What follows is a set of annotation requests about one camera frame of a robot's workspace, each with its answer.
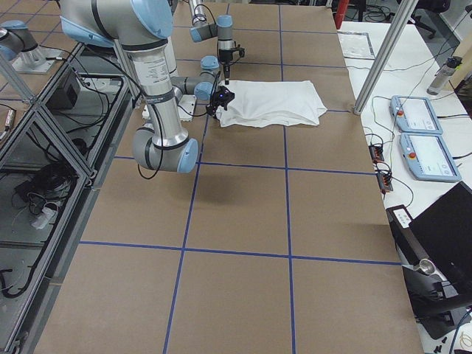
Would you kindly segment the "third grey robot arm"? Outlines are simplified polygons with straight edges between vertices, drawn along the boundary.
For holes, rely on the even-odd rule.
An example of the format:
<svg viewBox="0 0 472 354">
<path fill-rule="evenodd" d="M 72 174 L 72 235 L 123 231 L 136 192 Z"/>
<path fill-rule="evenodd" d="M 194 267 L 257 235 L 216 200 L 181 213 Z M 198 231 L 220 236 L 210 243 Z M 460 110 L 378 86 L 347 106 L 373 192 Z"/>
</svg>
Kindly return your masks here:
<svg viewBox="0 0 472 354">
<path fill-rule="evenodd" d="M 1 23 L 1 55 L 22 74 L 46 74 L 53 64 L 47 60 L 29 27 L 20 20 Z"/>
</svg>

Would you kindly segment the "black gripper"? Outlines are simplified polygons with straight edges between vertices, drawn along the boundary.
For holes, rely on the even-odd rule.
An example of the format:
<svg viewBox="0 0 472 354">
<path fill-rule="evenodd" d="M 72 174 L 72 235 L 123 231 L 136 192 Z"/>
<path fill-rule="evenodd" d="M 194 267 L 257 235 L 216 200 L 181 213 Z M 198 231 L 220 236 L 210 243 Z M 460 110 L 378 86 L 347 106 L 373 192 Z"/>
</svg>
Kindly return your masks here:
<svg viewBox="0 0 472 354">
<path fill-rule="evenodd" d="M 225 111 L 228 110 L 228 104 L 235 98 L 235 93 L 230 91 L 225 86 L 219 86 L 214 91 L 206 105 L 206 114 L 211 117 L 216 117 L 217 109 L 222 107 Z"/>
<path fill-rule="evenodd" d="M 235 41 L 218 41 L 218 61 L 223 67 L 224 83 L 229 84 L 231 66 L 245 56 L 246 50 Z"/>
</svg>

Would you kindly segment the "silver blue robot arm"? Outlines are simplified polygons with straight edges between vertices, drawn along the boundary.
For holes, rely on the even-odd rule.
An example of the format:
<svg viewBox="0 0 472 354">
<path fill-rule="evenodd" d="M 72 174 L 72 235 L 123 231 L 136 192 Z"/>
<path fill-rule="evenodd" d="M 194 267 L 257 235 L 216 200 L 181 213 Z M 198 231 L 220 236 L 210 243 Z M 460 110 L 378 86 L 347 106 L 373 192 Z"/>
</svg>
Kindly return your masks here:
<svg viewBox="0 0 472 354">
<path fill-rule="evenodd" d="M 231 67 L 245 57 L 246 50 L 233 38 L 233 20 L 228 14 L 214 17 L 202 1 L 188 1 L 192 16 L 190 35 L 195 43 L 217 39 L 217 59 L 223 69 L 224 83 L 229 84 Z"/>
<path fill-rule="evenodd" d="M 62 1 L 63 32 L 84 44 L 112 47 L 120 44 L 133 64 L 136 86 L 150 115 L 133 137 L 133 157 L 141 167 L 155 171 L 190 172 L 197 162 L 199 147 L 182 127 L 178 101 L 181 95 L 208 100 L 206 112 L 213 116 L 235 98 L 226 85 L 218 84 L 218 71 L 229 80 L 234 52 L 244 54 L 232 36 L 230 15 L 207 21 L 201 1 L 190 1 L 194 42 L 217 38 L 218 55 L 203 66 L 197 77 L 170 73 L 173 51 L 167 49 L 173 31 L 176 4 L 169 1 Z"/>
</svg>

